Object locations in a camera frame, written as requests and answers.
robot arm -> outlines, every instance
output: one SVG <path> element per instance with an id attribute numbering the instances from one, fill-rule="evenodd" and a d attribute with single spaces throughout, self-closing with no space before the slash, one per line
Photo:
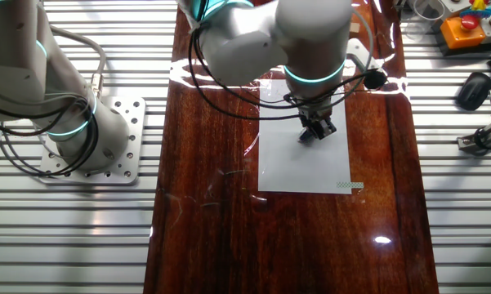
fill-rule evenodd
<path id="1" fill-rule="evenodd" d="M 59 155 L 73 168 L 91 145 L 79 168 L 97 171 L 119 158 L 128 142 L 126 121 L 97 99 L 98 90 L 93 91 L 56 44 L 38 0 L 0 1 L 0 122 L 27 118 L 47 129 Z M 98 129 L 95 144 L 88 143 L 92 124 Z"/>
<path id="2" fill-rule="evenodd" d="M 246 0 L 178 2 L 191 27 L 200 28 L 208 68 L 225 85 L 243 85 L 285 65 L 292 97 L 305 101 L 340 84 L 347 56 L 362 71 L 380 67 L 359 40 L 349 41 L 350 1 L 278 0 L 259 7 Z M 298 108 L 313 137 L 336 131 L 330 104 L 329 97 Z"/>

computer mouse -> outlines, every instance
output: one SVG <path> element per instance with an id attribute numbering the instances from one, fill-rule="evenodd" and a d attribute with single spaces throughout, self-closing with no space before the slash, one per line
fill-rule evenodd
<path id="1" fill-rule="evenodd" d="M 476 110 L 489 96 L 491 78 L 484 73 L 471 73 L 456 98 L 464 110 Z"/>

glossy wooden surface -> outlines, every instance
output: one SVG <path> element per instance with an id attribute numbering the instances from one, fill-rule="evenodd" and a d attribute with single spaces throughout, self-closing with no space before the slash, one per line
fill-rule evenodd
<path id="1" fill-rule="evenodd" d="M 391 1 L 356 4 L 373 27 L 375 56 L 395 54 L 386 70 L 403 77 Z M 178 13 L 177 64 L 185 64 L 188 30 Z M 351 179 L 364 189 L 282 194 L 257 192 L 258 123 L 217 113 L 186 83 L 172 77 L 169 87 L 144 293 L 438 292 L 402 94 L 346 101 Z M 205 91 L 224 109 L 257 115 L 223 91 Z"/>

white paper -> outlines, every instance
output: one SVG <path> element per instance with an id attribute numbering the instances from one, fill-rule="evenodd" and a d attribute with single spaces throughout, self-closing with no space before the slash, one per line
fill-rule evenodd
<path id="1" fill-rule="evenodd" d="M 261 81 L 261 98 L 282 100 L 288 93 L 284 80 Z M 288 105 L 280 102 L 276 105 Z M 261 117 L 297 114 L 296 109 L 260 109 Z M 333 108 L 337 131 L 310 145 L 298 143 L 302 130 L 298 118 L 260 121 L 258 189 L 269 192 L 352 194 L 337 183 L 350 183 L 349 148 L 346 135 L 345 105 Z"/>

